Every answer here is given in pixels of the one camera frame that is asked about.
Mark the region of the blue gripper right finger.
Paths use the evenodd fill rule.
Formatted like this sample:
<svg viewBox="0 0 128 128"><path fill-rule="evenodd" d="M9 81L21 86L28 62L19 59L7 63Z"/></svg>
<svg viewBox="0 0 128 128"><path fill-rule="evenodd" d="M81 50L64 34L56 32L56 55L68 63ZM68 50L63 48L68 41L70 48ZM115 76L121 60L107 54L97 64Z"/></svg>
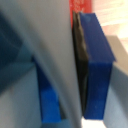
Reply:
<svg viewBox="0 0 128 128"><path fill-rule="evenodd" d="M102 120L114 54L95 13L73 13L72 32L82 115Z"/></svg>

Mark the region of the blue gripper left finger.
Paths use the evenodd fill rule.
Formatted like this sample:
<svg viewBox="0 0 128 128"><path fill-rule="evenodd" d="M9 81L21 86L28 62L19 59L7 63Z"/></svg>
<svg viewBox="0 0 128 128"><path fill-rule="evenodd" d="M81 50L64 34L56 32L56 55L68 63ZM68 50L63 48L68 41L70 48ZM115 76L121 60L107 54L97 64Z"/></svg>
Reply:
<svg viewBox="0 0 128 128"><path fill-rule="evenodd" d="M36 59L32 58L32 61L35 63L37 69L42 122L59 122L61 120L61 115L58 95Z"/></svg>

